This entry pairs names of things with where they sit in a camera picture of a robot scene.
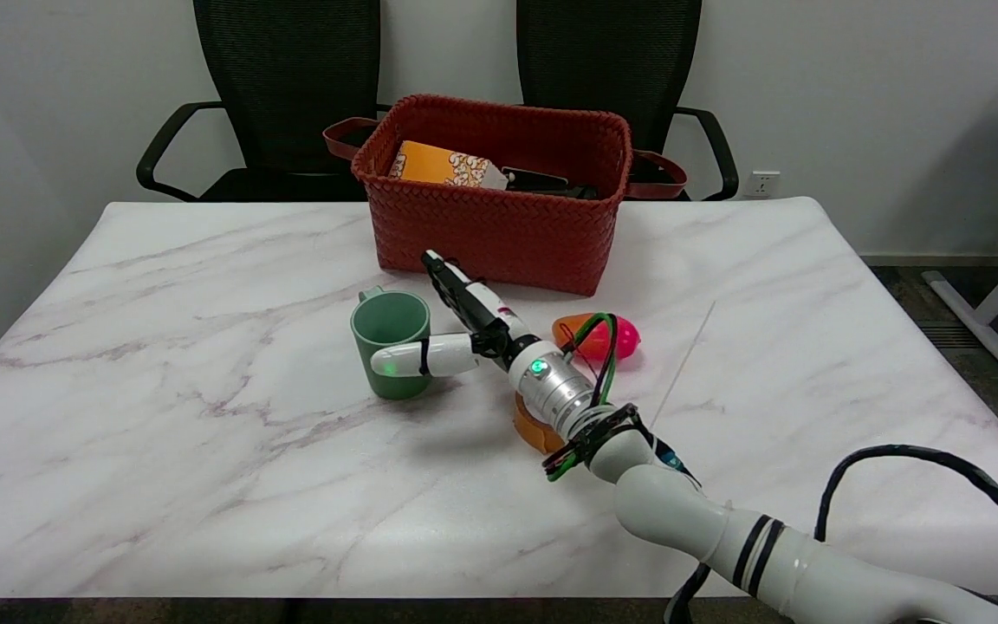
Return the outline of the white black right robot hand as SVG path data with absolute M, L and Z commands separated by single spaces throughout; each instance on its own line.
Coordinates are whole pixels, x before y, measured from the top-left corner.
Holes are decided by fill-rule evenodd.
M 491 361 L 509 371 L 524 348 L 539 342 L 530 328 L 495 291 L 472 280 L 460 266 L 428 250 L 421 263 L 439 299 L 466 328 L 460 335 L 419 337 L 389 345 L 369 359 L 385 378 L 450 378 Z

